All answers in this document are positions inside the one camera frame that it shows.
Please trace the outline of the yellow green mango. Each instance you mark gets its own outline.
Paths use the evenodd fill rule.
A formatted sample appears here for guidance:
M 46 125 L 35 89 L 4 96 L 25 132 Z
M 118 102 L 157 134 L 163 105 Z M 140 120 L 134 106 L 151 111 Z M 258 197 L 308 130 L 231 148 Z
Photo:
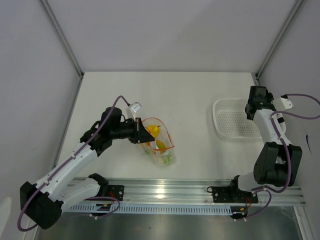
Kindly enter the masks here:
M 156 142 L 156 146 L 158 149 L 164 150 L 167 148 L 166 145 L 162 141 L 156 139 L 155 142 Z

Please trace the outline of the clear zip top bag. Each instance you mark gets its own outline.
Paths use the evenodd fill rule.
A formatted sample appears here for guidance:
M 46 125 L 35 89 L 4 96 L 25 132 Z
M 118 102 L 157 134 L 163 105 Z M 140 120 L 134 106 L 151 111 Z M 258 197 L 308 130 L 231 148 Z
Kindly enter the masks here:
M 172 137 L 164 122 L 156 117 L 148 117 L 142 121 L 154 141 L 141 143 L 143 153 L 156 165 L 168 167 L 177 162 L 175 146 Z

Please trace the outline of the white cauliflower with leaves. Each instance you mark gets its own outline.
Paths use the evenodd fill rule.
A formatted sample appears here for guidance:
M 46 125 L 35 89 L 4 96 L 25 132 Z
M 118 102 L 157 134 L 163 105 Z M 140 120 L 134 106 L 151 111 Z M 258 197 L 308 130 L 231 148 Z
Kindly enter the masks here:
M 173 157 L 171 154 L 162 155 L 155 159 L 155 163 L 159 166 L 169 166 L 173 163 Z

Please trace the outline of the orange pink peach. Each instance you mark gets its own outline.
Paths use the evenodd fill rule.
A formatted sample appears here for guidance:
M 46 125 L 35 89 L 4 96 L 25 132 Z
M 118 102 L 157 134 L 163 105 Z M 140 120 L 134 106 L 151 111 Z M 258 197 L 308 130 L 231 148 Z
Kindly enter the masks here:
M 148 143 L 141 143 L 140 146 L 142 148 L 148 148 L 149 147 Z

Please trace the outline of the green apple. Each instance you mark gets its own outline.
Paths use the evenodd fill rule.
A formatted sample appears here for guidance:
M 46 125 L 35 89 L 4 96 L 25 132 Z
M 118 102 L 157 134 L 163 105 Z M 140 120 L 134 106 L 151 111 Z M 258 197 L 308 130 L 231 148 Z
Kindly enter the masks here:
M 149 148 L 144 148 L 143 149 L 143 153 L 146 154 L 146 155 L 151 155 L 153 153 L 153 151 Z

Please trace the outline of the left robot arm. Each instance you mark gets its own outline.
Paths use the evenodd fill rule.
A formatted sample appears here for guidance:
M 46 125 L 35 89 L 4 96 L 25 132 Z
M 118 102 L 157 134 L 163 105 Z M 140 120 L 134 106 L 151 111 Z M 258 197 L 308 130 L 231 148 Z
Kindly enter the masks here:
M 65 162 L 37 182 L 27 181 L 20 187 L 21 212 L 17 223 L 20 231 L 25 231 L 21 226 L 23 215 L 45 230 L 52 227 L 66 210 L 84 200 L 120 201 L 110 194 L 109 181 L 97 173 L 72 187 L 68 187 L 68 184 L 111 147 L 114 140 L 128 139 L 132 144 L 154 141 L 141 118 L 136 116 L 140 108 L 138 102 L 130 104 L 126 109 L 128 118 L 121 120 L 122 110 L 115 106 L 108 107 L 101 119 L 83 134 Z

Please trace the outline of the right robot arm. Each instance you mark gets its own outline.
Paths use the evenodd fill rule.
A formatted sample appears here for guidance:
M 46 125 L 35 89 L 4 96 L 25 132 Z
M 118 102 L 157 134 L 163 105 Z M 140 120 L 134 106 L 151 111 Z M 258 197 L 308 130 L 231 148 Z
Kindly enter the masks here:
M 302 149 L 286 137 L 281 128 L 283 114 L 293 108 L 285 95 L 274 99 L 264 86 L 251 86 L 245 106 L 246 118 L 255 123 L 260 132 L 263 148 L 253 171 L 237 175 L 230 182 L 228 196 L 239 202 L 246 194 L 268 191 L 282 193 L 295 182 L 302 158 Z

